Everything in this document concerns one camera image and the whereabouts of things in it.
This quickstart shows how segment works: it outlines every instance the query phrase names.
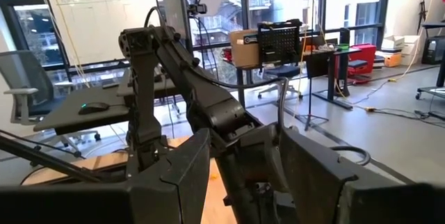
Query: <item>white wall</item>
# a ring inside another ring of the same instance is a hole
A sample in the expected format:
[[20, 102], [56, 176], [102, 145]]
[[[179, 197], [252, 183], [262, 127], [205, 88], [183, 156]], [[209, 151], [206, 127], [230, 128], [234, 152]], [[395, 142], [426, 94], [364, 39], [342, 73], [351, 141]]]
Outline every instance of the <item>white wall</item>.
[[[416, 35], [422, 0], [389, 0], [385, 35]], [[427, 22], [440, 22], [444, 18], [445, 3], [442, 0], [425, 0]], [[438, 30], [430, 30], [432, 35]]]
[[[0, 53], [16, 50], [10, 31], [6, 25], [3, 13], [0, 11]], [[4, 95], [3, 91], [8, 90], [4, 78], [0, 75], [0, 129], [9, 131], [19, 136], [28, 136], [33, 133], [32, 126], [21, 126], [10, 122], [10, 114], [13, 108], [13, 96]]]

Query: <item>orange box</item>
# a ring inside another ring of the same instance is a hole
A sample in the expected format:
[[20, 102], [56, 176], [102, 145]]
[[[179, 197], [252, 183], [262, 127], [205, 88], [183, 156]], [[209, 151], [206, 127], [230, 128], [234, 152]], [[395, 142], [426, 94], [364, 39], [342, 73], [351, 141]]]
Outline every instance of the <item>orange box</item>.
[[402, 54], [385, 56], [385, 67], [396, 67], [402, 63]]

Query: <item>light stand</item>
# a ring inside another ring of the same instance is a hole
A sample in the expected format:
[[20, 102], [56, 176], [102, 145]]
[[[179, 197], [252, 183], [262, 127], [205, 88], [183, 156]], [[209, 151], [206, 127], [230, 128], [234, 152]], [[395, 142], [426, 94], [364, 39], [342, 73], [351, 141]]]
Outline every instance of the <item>light stand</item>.
[[[314, 4], [315, 4], [315, 0], [312, 0], [311, 44], [314, 44]], [[312, 57], [313, 53], [314, 53], [314, 48], [311, 47], [310, 58]], [[309, 78], [309, 113], [307, 115], [302, 115], [302, 117], [306, 118], [305, 131], [307, 131], [309, 129], [309, 127], [314, 124], [314, 123], [311, 124], [312, 119], [320, 119], [320, 120], [324, 120], [324, 121], [329, 121], [329, 119], [327, 119], [327, 118], [323, 118], [323, 117], [312, 114], [312, 78], [309, 75], [308, 75], [308, 78]]]

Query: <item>monitor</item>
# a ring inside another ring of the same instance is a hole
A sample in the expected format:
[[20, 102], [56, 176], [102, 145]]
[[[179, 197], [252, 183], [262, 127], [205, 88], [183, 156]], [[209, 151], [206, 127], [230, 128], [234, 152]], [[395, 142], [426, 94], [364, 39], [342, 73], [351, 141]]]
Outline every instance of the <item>monitor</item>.
[[185, 0], [163, 0], [166, 24], [181, 34], [181, 42], [192, 54], [190, 25], [188, 24], [188, 13]]

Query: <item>chair armrest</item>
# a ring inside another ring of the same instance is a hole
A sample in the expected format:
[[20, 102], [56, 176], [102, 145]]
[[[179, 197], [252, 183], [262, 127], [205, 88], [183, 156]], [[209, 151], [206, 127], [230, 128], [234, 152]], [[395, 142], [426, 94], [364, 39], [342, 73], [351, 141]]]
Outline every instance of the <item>chair armrest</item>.
[[3, 92], [4, 95], [32, 95], [38, 92], [37, 88], [15, 88]]
[[58, 88], [70, 88], [74, 86], [74, 83], [72, 83], [71, 81], [62, 81], [55, 83], [54, 86]]

